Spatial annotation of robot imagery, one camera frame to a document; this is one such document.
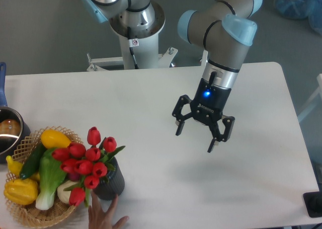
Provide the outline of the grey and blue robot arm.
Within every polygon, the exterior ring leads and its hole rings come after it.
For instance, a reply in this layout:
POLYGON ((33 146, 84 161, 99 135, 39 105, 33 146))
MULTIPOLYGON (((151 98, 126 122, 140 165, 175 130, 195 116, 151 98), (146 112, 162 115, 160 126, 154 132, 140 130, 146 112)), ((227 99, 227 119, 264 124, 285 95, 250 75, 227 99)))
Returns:
MULTIPOLYGON (((214 0, 204 12, 188 10, 178 21, 178 34, 207 53, 205 69, 195 97, 181 96, 172 115, 180 134, 189 118, 209 127, 209 149, 229 140, 234 117, 223 109, 252 46, 257 25, 250 17, 263 0, 214 0)), ((82 0, 99 23, 109 22, 119 36, 125 69, 160 66, 158 35, 165 25, 161 6, 153 0, 82 0)))

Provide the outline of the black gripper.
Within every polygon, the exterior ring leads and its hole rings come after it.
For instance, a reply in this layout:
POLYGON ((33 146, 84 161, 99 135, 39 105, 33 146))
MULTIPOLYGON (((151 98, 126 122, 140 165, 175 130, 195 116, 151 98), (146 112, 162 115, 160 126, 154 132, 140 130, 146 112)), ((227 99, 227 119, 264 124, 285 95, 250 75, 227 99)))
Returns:
POLYGON ((205 79, 201 79, 193 100, 188 95, 180 96, 172 112, 178 127, 176 136, 181 134, 185 121, 193 117, 196 121, 208 125, 210 129, 213 138, 208 147, 208 153, 211 153, 214 146, 220 142, 227 142, 235 122, 233 116, 222 116, 230 92, 231 89, 210 86, 205 79), (187 104, 190 105, 191 112, 183 115, 182 109, 187 104), (224 125, 223 133, 219 130, 218 120, 224 125))

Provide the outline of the human hand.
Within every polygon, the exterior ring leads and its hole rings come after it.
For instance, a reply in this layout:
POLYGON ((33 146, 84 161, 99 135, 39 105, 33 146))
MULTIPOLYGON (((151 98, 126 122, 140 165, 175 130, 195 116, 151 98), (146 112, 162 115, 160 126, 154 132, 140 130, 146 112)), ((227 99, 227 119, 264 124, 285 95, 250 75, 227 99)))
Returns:
POLYGON ((129 216, 123 216, 113 223, 113 216, 118 205, 118 194, 115 195, 107 211, 103 211, 98 196, 91 192, 92 204, 88 207, 89 229, 122 228, 128 221, 129 216))

